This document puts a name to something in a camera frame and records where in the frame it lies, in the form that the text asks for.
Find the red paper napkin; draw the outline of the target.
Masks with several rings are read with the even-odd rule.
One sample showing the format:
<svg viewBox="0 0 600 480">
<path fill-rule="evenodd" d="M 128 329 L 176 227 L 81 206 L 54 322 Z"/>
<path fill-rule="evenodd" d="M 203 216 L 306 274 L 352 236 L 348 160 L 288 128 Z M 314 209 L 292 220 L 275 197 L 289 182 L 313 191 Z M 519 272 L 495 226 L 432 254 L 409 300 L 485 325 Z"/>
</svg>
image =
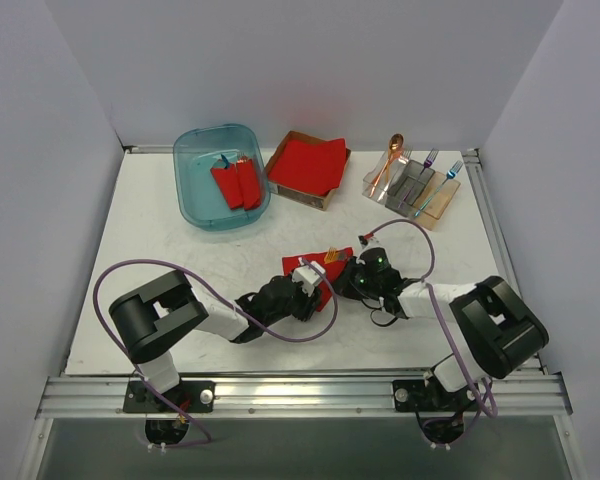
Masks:
<svg viewBox="0 0 600 480">
<path fill-rule="evenodd" d="M 326 270 L 326 277 L 327 277 L 327 280 L 329 281 L 329 283 L 333 284 L 334 281 L 344 271 L 346 262 L 348 261 L 348 259 L 350 257 L 353 256 L 353 253 L 354 253 L 354 250 L 351 246 L 344 247 L 341 249 L 347 249 L 348 253 L 349 253 L 349 257 L 347 258 L 346 261 L 335 262 L 335 263 L 331 263 L 331 264 L 324 263 L 324 256 L 328 250 L 322 251 L 322 252 L 311 252 L 311 253 L 283 257 L 281 260 L 283 273 L 285 275 L 291 273 L 295 268 L 297 268 L 299 266 L 299 258 L 304 257 L 309 261 L 318 262 Z"/>
</svg>

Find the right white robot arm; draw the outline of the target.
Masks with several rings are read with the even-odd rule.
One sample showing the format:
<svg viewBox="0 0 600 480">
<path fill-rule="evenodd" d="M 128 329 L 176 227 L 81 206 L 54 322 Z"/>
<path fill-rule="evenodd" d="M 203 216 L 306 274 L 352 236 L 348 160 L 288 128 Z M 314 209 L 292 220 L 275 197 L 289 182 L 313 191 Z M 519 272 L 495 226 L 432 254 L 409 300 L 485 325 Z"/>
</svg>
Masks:
<svg viewBox="0 0 600 480">
<path fill-rule="evenodd" d="M 380 257 L 377 266 L 350 259 L 334 282 L 337 294 L 375 301 L 400 319 L 455 323 L 464 343 L 431 369 L 423 385 L 426 402 L 445 409 L 461 389 L 485 377 L 503 379 L 549 342 L 542 322 L 499 276 L 473 284 L 430 284 L 408 279 Z"/>
</svg>

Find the orange plastic fork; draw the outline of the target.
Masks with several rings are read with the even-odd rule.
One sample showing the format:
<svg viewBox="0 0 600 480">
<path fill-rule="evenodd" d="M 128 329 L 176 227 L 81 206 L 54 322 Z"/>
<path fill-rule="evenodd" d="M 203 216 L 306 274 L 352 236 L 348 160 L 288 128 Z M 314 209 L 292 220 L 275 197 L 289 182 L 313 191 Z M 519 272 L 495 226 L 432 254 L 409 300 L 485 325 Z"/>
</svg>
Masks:
<svg viewBox="0 0 600 480">
<path fill-rule="evenodd" d="M 335 262 L 343 262 L 346 261 L 348 257 L 349 253 L 347 249 L 338 250 L 336 248 L 330 248 L 324 256 L 324 263 L 331 264 Z"/>
</svg>

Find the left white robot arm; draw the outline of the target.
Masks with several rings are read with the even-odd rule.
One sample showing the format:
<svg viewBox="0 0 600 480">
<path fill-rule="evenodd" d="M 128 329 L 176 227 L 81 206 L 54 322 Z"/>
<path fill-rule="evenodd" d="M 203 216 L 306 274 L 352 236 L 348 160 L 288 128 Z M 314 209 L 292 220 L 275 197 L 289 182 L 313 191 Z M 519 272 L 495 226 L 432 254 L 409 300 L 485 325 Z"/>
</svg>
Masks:
<svg viewBox="0 0 600 480">
<path fill-rule="evenodd" d="M 321 303 L 326 271 L 318 263 L 277 275 L 256 293 L 229 305 L 199 300 L 185 277 L 170 271 L 116 299 L 109 314 L 132 363 L 149 383 L 147 400 L 160 411 L 182 399 L 170 349 L 193 330 L 235 343 L 251 342 L 286 317 L 311 318 Z"/>
</svg>

